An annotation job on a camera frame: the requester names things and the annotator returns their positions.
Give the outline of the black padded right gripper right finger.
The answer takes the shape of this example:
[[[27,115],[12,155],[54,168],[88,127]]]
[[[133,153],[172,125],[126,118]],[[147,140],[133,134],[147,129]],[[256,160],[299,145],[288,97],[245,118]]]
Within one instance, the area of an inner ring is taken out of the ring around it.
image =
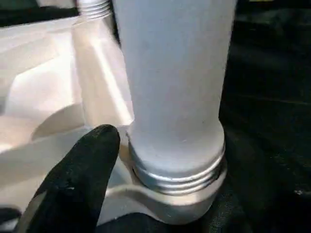
[[[227,177],[216,225],[224,233],[309,233],[311,182],[243,132],[226,138]]]

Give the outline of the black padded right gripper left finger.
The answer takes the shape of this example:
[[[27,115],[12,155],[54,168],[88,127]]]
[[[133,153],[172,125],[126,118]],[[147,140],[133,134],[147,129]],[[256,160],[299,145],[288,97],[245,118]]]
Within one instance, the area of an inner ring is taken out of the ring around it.
[[[47,174],[15,232],[95,232],[119,148],[120,135],[112,125],[82,136]]]

